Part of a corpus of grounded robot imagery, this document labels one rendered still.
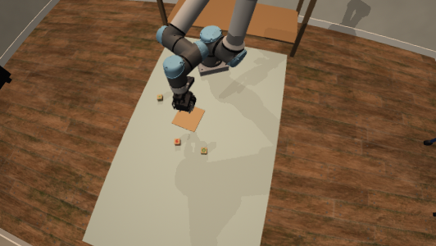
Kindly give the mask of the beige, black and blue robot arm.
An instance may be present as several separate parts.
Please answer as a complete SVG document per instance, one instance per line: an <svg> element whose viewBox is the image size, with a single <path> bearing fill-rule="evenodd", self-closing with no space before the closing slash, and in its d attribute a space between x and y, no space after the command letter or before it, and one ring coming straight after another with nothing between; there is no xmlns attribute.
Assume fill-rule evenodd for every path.
<svg viewBox="0 0 436 246"><path fill-rule="evenodd" d="M257 0L236 0L226 36L218 26L211 25L202 29L200 41L191 43L184 38L209 1L186 0L169 26L157 31L157 41L175 54L163 62L173 93L184 93L192 86L194 77L187 75L200 63L216 67L224 62L236 67L247 54L244 38Z"/></svg>

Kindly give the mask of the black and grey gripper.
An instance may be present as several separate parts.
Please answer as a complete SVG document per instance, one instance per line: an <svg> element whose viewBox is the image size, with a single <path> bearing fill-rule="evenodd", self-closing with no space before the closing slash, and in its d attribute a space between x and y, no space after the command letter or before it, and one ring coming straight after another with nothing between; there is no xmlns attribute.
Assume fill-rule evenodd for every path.
<svg viewBox="0 0 436 246"><path fill-rule="evenodd" d="M191 111L193 111L195 103L197 101L197 99L195 98L195 95L193 95L193 93L191 91L189 91L189 87L188 87L188 90L184 93L180 93L180 94L173 93L172 98L173 98L172 106L173 106L174 110L175 109L179 110L179 112L185 111L185 112L188 112L189 114ZM174 107L174 105L175 105L175 107Z"/></svg>

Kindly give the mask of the orange flat mat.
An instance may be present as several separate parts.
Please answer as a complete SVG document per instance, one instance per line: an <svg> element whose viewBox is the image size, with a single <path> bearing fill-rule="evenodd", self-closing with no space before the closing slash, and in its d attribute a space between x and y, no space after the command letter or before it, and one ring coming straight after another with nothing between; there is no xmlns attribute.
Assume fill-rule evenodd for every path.
<svg viewBox="0 0 436 246"><path fill-rule="evenodd" d="M204 110L197 107L194 107L193 111L191 111L190 114L185 111L178 111L175 115L174 120L171 123L185 128L186 130L195 132L204 112Z"/></svg>

